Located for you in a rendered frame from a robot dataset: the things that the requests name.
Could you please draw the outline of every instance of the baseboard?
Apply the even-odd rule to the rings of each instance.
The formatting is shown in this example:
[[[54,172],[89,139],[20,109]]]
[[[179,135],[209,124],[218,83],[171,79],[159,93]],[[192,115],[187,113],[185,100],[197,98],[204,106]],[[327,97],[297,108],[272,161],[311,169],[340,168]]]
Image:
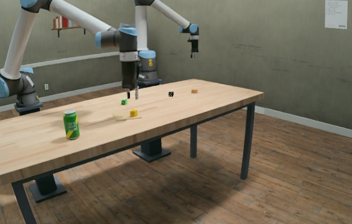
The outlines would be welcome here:
[[[347,128],[342,128],[332,124],[327,124],[327,123],[315,121],[312,119],[296,116],[293,114],[288,114],[288,113],[283,113],[272,109],[263,108],[260,106],[255,106],[255,112],[352,138],[352,130]]]
[[[74,91],[68,91],[68,92],[65,92],[65,93],[59,93],[59,94],[55,94],[55,95],[44,96],[44,97],[40,97],[39,100],[41,102],[52,101],[52,100],[57,100],[57,99],[61,99],[61,98],[66,98],[66,97],[69,97],[69,96],[75,96],[75,95],[80,95],[80,94],[84,94],[84,93],[90,93],[90,92],[93,92],[93,91],[99,91],[99,90],[105,90],[105,89],[108,89],[108,88],[114,88],[114,87],[118,87],[118,86],[121,86],[121,85],[122,85],[122,82],[109,83],[109,84],[105,84],[105,85],[84,88],[84,89],[81,89],[81,90],[74,90]],[[0,106],[0,112],[12,110],[12,109],[14,109],[14,104]]]
[[[60,63],[67,63],[67,62],[77,62],[80,60],[88,60],[88,59],[94,59],[94,58],[102,58],[102,57],[111,57],[111,56],[117,56],[119,55],[119,52],[108,52],[108,53],[102,53],[102,54],[94,54],[94,55],[84,55],[84,56],[79,56],[79,57],[70,57],[70,58],[62,58],[58,60],[51,60],[47,62],[38,62],[38,63],[32,63],[28,65],[22,65],[21,68],[37,68],[37,67],[43,67],[43,66],[49,66],[49,65],[56,65]]]

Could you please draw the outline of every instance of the table frame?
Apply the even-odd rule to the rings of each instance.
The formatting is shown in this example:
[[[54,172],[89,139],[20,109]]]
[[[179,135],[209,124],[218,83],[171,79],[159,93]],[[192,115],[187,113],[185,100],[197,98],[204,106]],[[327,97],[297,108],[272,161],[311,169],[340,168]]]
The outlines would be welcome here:
[[[179,131],[183,131],[183,130],[188,129],[188,128],[190,128],[190,132],[191,132],[191,135],[190,135],[190,157],[191,158],[196,158],[196,156],[197,156],[197,132],[198,132],[197,131],[197,126],[199,124],[205,123],[207,121],[210,121],[210,120],[219,118],[221,116],[224,116],[226,114],[230,114],[230,113],[235,112],[237,110],[241,110],[241,109],[243,109],[245,107],[247,107],[247,115],[246,115],[246,124],[245,124],[243,163],[242,163],[242,166],[241,166],[241,175],[240,175],[240,178],[245,180],[248,177],[249,157],[251,155],[255,102],[250,103],[248,105],[240,106],[240,107],[238,107],[236,109],[233,109],[233,110],[227,111],[225,113],[213,116],[213,117],[205,119],[203,121],[199,121],[197,123],[190,124],[188,126],[176,129],[175,131],[170,131],[168,133],[161,134],[160,136],[157,136],[157,137],[154,137],[154,138],[151,138],[151,139],[147,139],[145,141],[137,142],[137,143],[131,144],[129,146],[122,147],[120,149],[104,153],[104,154],[99,155],[99,156],[95,156],[95,157],[92,157],[92,158],[89,158],[89,159],[85,159],[83,161],[76,162],[74,164],[70,164],[70,165],[67,165],[67,166],[64,166],[64,167],[61,167],[61,168],[58,168],[58,169],[54,169],[54,170],[45,172],[43,174],[35,175],[35,176],[32,176],[32,177],[28,177],[26,179],[19,180],[17,182],[13,182],[12,183],[13,191],[14,191],[14,194],[16,195],[16,199],[17,199],[17,202],[19,204],[22,216],[24,217],[25,223],[26,224],[36,224],[36,220],[35,220],[34,214],[32,213],[31,207],[29,205],[28,198],[27,198],[27,195],[25,193],[23,183],[26,183],[26,182],[29,182],[29,181],[35,180],[35,179],[40,179],[40,178],[46,177],[48,175],[53,175],[53,174],[55,174],[57,172],[61,172],[63,170],[67,170],[67,169],[70,169],[72,167],[76,167],[76,166],[85,164],[87,162],[92,162],[92,161],[101,159],[103,157],[107,157],[107,156],[113,155],[115,153],[131,149],[131,148],[136,147],[136,146],[140,146],[141,144],[147,144],[149,142],[161,139],[163,137],[166,137],[168,135],[177,133]]]

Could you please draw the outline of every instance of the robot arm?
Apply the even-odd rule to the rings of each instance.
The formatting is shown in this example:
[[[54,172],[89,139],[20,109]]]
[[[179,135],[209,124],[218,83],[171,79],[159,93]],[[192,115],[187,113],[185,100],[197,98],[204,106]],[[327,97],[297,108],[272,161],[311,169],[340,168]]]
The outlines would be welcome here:
[[[16,109],[18,112],[22,110],[37,109],[42,106],[37,98],[34,88],[33,70],[20,70],[22,59],[24,57],[25,49],[34,26],[34,22],[40,9],[57,12],[78,25],[84,27],[92,34],[106,33],[106,37],[111,39],[111,44],[104,44],[103,47],[120,47],[127,48],[124,45],[129,45],[130,42],[135,42],[136,49],[128,49],[128,51],[135,51],[137,54],[137,40],[133,28],[126,30],[116,30],[110,25],[96,19],[95,17],[83,12],[82,10],[72,6],[63,0],[20,0],[22,9],[17,19],[16,28],[14,29],[9,51],[7,52],[6,62],[0,74],[0,98],[7,98],[12,95],[17,95]],[[96,45],[100,45],[103,40],[98,39],[96,35]],[[123,83],[130,90],[137,87],[136,75],[136,61],[131,61],[130,58],[122,59],[123,63]]]
[[[189,42],[192,43],[191,58],[195,58],[198,53],[198,40],[200,38],[199,25],[191,24],[173,9],[166,6],[160,0],[134,0],[136,5],[136,28],[138,31],[138,50],[148,50],[147,48],[147,6],[152,6],[163,15],[177,23],[180,33],[190,34]]]

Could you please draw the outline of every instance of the blue joint cap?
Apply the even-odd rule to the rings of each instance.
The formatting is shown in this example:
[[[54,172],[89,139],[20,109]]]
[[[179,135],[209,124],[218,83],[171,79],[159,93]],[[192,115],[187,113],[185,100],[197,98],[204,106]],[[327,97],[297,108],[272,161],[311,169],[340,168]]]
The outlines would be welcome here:
[[[101,31],[97,32],[95,36],[95,44],[98,49],[101,49]]]
[[[191,33],[191,34],[195,33],[195,32],[198,30],[199,27],[200,27],[200,26],[197,25],[197,24],[191,24],[191,25],[190,25],[190,33]]]
[[[29,8],[33,6],[38,0],[20,0],[20,4],[24,8]]]
[[[142,50],[139,52],[139,56],[145,59],[155,58],[156,54],[153,50]]]
[[[27,72],[27,73],[34,74],[34,69],[32,69],[32,68],[20,68],[20,72]]]
[[[0,77],[0,98],[4,99],[10,96],[9,87],[3,78]]]
[[[119,28],[118,30],[124,34],[129,34],[137,37],[137,29],[134,27],[122,27],[122,28]]]

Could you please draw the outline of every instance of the can lid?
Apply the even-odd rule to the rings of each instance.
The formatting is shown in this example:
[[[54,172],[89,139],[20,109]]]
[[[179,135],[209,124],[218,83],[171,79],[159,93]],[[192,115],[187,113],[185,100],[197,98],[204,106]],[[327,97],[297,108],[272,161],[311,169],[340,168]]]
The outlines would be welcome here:
[[[65,115],[69,115],[69,114],[73,114],[73,113],[75,113],[75,110],[66,110],[66,111],[64,111]]]

